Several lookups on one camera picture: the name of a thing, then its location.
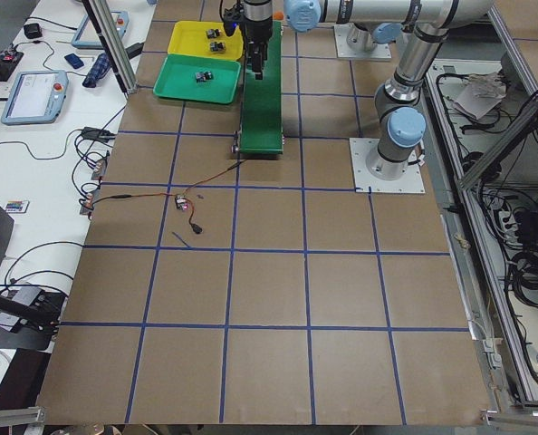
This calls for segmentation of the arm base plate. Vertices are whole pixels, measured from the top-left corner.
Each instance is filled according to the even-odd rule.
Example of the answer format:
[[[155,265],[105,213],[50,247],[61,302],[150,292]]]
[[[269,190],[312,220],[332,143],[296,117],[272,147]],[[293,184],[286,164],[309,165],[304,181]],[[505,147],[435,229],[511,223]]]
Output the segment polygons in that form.
[[[388,43],[378,41],[373,33],[360,29],[356,24],[336,24],[333,32],[340,59],[389,62],[392,58]]]
[[[378,139],[350,138],[354,189],[360,193],[425,194],[416,152],[395,163],[381,157]]]

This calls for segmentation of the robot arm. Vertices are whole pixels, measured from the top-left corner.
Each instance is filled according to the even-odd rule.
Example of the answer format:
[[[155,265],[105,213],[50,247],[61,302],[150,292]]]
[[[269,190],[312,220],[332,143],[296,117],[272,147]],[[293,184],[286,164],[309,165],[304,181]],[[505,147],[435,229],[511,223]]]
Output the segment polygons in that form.
[[[327,1],[285,1],[284,15],[288,24],[297,32],[307,32],[326,20]],[[347,44],[357,50],[368,45],[388,44],[402,31],[402,23],[359,22],[350,18],[354,9],[352,1],[341,1],[336,9],[336,24],[348,25]],[[223,12],[226,33],[241,30],[246,63],[257,80],[264,78],[264,64],[268,59],[269,42],[274,33],[273,3],[271,1],[238,1],[232,9]]]
[[[319,23],[401,24],[411,32],[393,76],[375,95],[381,137],[365,159],[378,179],[400,179],[412,150],[422,141],[427,123],[414,107],[429,67],[448,32],[473,23],[492,1],[286,1],[288,24],[307,33]]]

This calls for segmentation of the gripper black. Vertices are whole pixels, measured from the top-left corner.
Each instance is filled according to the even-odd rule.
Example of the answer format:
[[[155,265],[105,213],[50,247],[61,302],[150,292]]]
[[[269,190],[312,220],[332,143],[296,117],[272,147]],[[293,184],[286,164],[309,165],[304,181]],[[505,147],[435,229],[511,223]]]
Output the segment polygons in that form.
[[[249,46],[250,70],[256,80],[264,78],[264,63],[266,61],[266,44],[273,33],[273,1],[244,0],[243,35]]]

